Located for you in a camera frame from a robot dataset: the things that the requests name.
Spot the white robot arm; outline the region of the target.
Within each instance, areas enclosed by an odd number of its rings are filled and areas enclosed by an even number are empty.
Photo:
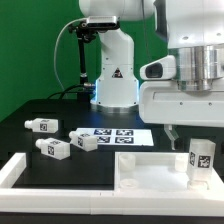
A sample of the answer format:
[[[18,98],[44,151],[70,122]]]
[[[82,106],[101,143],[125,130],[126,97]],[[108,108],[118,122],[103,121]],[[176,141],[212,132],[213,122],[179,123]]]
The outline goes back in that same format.
[[[86,16],[155,16],[168,55],[143,66],[139,113],[162,124],[224,127],[224,0],[79,0]]]

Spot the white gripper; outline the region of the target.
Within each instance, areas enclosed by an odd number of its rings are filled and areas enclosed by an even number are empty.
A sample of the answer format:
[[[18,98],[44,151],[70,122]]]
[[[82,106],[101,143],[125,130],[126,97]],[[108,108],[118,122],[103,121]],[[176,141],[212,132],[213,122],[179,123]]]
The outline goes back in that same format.
[[[144,123],[165,124],[175,150],[175,125],[224,127],[224,80],[209,91],[183,92],[173,81],[146,81],[140,87],[139,114]]]

